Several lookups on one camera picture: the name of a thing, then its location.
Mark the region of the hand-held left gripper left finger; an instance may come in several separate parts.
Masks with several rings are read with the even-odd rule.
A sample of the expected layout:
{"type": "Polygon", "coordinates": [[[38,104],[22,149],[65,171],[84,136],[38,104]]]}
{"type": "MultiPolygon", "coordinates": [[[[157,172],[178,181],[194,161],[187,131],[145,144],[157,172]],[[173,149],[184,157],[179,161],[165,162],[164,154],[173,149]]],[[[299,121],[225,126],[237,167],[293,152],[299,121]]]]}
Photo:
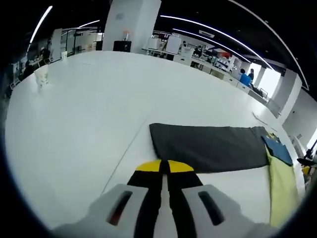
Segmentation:
{"type": "Polygon", "coordinates": [[[127,184],[117,184],[91,203],[79,221],[53,230],[55,238],[152,238],[160,208],[160,161],[138,166],[127,184]]]}

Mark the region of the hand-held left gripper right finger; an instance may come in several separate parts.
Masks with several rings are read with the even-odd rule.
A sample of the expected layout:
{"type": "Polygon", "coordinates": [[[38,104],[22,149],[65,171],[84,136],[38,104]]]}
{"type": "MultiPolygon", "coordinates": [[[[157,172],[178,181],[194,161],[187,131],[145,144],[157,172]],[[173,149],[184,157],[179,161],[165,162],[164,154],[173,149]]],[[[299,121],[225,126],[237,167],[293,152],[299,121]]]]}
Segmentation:
{"type": "Polygon", "coordinates": [[[167,161],[169,202],[180,238],[269,238],[275,229],[255,223],[240,205],[213,185],[204,185],[189,165],[167,161]]]}

